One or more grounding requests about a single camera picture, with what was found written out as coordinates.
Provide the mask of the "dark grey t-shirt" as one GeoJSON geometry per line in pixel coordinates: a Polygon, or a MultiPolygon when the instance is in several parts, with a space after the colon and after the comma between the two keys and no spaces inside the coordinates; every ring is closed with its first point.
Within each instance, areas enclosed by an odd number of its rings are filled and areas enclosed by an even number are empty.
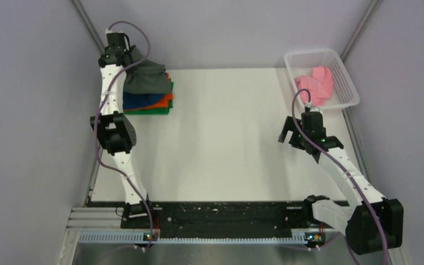
{"type": "Polygon", "coordinates": [[[128,94],[167,94],[172,92],[163,64],[145,59],[126,72],[123,92],[128,94]]]}

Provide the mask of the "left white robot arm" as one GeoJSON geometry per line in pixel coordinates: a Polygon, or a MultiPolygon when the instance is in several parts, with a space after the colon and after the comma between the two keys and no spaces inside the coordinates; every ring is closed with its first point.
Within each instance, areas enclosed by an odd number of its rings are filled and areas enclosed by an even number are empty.
{"type": "Polygon", "coordinates": [[[98,60],[102,75],[100,104],[90,123],[100,146],[114,162],[100,165],[117,173],[125,192],[123,219],[148,228],[155,213],[147,202],[148,193],[142,184],[135,163],[136,131],[123,113],[123,91],[127,67],[133,64],[129,38],[125,33],[106,31],[108,45],[98,60]]]}

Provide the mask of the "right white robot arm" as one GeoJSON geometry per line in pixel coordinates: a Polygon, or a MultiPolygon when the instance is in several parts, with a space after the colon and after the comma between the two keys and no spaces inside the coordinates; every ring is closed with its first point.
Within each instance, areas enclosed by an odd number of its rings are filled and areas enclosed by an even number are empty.
{"type": "Polygon", "coordinates": [[[306,110],[299,119],[286,117],[278,141],[284,142],[288,132],[291,147],[312,156],[348,203],[342,207],[325,195],[310,195],[304,201],[303,223],[317,227],[323,222],[336,229],[357,255],[401,247],[403,205],[398,199],[388,199],[367,181],[348,157],[342,142],[326,134],[323,114],[306,110]]]}

